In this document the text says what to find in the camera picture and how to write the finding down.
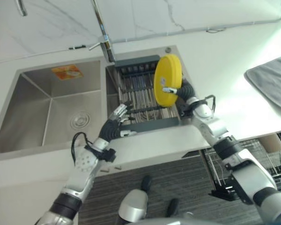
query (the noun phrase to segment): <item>yellow dish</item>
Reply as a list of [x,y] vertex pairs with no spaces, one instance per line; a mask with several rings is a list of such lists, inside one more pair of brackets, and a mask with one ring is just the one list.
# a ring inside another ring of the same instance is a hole
[[182,66],[179,58],[174,54],[167,54],[160,58],[154,75],[154,94],[156,101],[163,107],[174,105],[177,95],[163,92],[163,87],[181,88]]

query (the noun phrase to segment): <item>black shoe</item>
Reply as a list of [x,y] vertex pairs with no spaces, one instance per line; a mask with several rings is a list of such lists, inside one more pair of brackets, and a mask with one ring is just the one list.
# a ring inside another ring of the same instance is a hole
[[165,217],[169,218],[178,214],[179,199],[173,198],[168,206],[167,213]]
[[151,183],[152,183],[152,177],[150,175],[147,175],[145,176],[143,179],[142,179],[142,182],[141,182],[141,190],[148,193],[148,191],[150,190],[150,187],[151,187]]

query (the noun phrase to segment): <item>marble wall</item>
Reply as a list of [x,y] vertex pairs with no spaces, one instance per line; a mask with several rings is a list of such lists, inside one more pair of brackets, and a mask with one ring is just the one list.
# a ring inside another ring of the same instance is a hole
[[[0,60],[93,44],[101,32],[90,0],[0,0]],[[281,17],[281,0],[97,0],[113,40]]]

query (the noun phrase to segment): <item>wire rack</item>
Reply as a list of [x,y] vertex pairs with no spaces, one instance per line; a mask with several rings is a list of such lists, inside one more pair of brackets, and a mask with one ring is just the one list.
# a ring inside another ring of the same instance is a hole
[[[258,139],[252,139],[241,142],[243,148],[248,149],[252,155],[269,171],[276,183],[281,183],[281,151],[267,153]],[[214,149],[204,150],[205,158],[213,182],[221,187],[227,185],[230,172],[222,164],[222,160],[216,154]]]
[[130,116],[135,120],[129,123],[141,123],[177,117],[176,110],[162,108],[156,102],[153,91],[153,79],[157,62],[130,65],[117,69],[118,93],[121,103],[132,101]]

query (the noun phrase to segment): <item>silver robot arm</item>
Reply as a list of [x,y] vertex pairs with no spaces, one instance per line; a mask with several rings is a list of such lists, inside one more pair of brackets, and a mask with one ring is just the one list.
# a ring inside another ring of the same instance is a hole
[[74,157],[75,167],[69,179],[49,211],[36,222],[36,225],[73,224],[75,215],[93,186],[102,161],[113,162],[115,159],[115,150],[106,149],[110,141],[136,133],[130,130],[119,130],[122,122],[132,119],[126,115],[129,109],[131,109],[129,102],[121,104],[105,122],[94,143],[91,145],[87,143],[85,148]]
[[230,182],[245,204],[254,204],[265,223],[281,220],[281,192],[258,160],[214,116],[206,100],[196,98],[192,86],[183,80],[181,89],[163,88],[185,101],[184,113],[231,171]]

